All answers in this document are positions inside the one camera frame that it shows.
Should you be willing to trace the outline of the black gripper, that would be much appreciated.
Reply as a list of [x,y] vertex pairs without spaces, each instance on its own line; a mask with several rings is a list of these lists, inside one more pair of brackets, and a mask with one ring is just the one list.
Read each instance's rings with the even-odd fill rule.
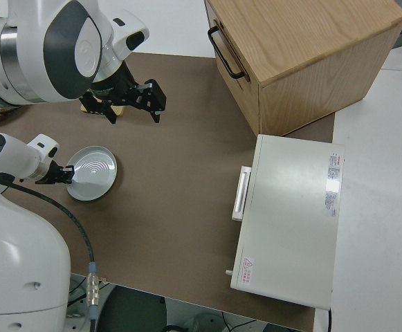
[[59,166],[55,161],[49,165],[46,175],[40,180],[35,181],[36,184],[48,185],[56,183],[71,184],[74,174],[74,166]]
[[104,115],[111,124],[115,124],[115,107],[133,107],[150,113],[155,123],[160,122],[165,110],[166,97],[156,80],[147,80],[144,84],[118,83],[112,87],[89,89],[79,98],[87,113]]

